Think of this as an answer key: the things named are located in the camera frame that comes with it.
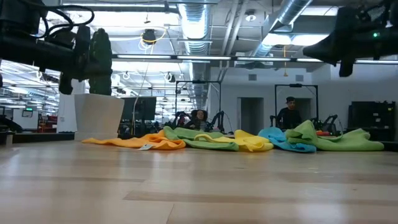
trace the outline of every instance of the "white planter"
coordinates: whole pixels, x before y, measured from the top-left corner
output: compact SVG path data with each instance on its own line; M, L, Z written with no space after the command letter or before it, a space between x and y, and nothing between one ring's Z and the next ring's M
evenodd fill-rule
M118 136L124 100L97 94L75 95L75 140L112 139Z

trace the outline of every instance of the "doorway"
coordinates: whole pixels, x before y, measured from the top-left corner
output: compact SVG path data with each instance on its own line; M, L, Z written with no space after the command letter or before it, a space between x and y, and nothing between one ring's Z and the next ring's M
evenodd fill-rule
M264 99L238 98L238 129L257 135L264 128Z
M302 121L314 118L311 111L311 99L296 98L296 110L300 113Z

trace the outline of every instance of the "green towel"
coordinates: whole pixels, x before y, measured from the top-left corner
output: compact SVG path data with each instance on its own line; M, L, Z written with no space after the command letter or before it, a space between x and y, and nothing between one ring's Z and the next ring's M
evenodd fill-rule
M338 137L317 136L311 121L304 121L295 129L286 131L290 143L311 144L325 151L380 151L384 145L369 141L370 134L362 129L348 132Z
M166 126L164 127L164 134L166 138L169 140L182 139L190 147L198 149L214 149L214 150L225 150L225 151L239 150L239 146L234 142L213 143L213 142L201 141L201 139L199 139L199 141L194 141L195 136L198 134L208 134L212 138L220 138L223 137L222 133L206 133L203 131L195 131L185 128L176 128L173 130L172 128Z

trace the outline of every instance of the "yellow towel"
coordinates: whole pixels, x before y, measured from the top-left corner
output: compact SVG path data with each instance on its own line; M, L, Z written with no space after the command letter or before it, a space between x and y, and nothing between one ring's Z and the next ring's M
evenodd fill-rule
M142 138L132 138L128 140L122 140L119 138L97 140L91 138L83 140L82 143L105 144L105 145L114 145L114 146L131 147L131 148L140 148L145 144L151 144L153 145L151 149L158 149L158 150L174 150L174 149L182 149L185 147L185 142L183 140L168 140L165 137L163 130L161 130L159 133L156 134L146 134Z
M198 134L195 136L195 141L208 141L208 142L235 142L240 150L251 151L251 152L261 152L268 151L274 148L274 145L264 137L254 136L242 130L235 131L235 139L220 137L211 138L207 134Z

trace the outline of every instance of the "tag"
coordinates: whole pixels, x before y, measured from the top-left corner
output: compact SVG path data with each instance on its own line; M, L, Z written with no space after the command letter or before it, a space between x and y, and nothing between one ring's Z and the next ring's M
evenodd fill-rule
M138 150L142 150L142 151L146 151L151 149L152 147L154 147L154 145L151 144L145 144L144 146L142 146L141 148L139 148Z

